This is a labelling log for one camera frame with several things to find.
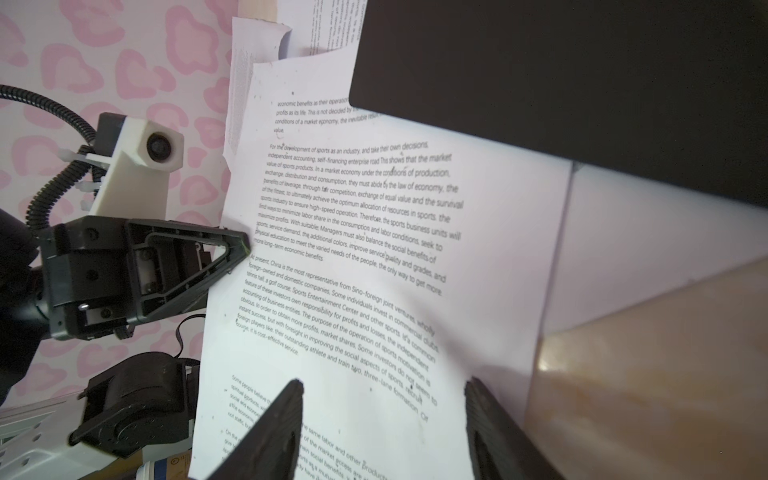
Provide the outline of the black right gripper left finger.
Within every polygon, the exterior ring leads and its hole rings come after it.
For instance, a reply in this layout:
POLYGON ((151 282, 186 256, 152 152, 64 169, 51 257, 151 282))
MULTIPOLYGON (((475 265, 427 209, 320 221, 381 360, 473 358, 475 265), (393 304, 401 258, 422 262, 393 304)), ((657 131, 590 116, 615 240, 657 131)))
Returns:
POLYGON ((303 393, 300 380, 288 382, 209 479, 292 480, 300 452, 303 393))

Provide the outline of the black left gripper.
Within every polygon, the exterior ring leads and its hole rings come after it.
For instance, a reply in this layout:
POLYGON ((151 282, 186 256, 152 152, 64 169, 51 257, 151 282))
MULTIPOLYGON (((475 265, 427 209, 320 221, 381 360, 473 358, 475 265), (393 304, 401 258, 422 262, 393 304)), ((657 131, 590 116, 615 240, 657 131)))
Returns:
POLYGON ((50 336, 126 339, 191 311, 250 254, 245 232, 86 216, 37 232, 50 336))

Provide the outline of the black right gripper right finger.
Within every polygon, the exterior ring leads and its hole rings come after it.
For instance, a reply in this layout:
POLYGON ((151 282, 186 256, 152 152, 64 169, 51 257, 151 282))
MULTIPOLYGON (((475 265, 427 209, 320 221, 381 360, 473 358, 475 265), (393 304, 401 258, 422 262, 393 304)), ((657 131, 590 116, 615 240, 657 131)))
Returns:
POLYGON ((564 479, 479 378, 467 381, 464 393, 475 479, 564 479))

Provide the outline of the teal folder with black inside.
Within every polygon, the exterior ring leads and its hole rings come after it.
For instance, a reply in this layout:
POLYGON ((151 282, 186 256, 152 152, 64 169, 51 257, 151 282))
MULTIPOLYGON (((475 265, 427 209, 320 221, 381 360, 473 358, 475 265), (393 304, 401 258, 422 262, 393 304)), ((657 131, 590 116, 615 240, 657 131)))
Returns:
POLYGON ((349 100, 767 203, 763 1, 371 1, 349 100))

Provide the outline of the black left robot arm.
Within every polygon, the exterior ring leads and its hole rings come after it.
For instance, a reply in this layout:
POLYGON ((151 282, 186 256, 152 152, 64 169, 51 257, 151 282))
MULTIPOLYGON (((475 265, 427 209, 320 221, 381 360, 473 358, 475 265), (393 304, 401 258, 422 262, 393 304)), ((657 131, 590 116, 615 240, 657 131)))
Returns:
POLYGON ((83 138, 31 200, 24 221, 1 218, 1 389, 28 372, 40 343, 130 338, 190 313, 250 252, 245 233, 170 221, 170 176, 184 138, 159 123, 104 112, 96 125, 43 95, 3 86, 83 138))

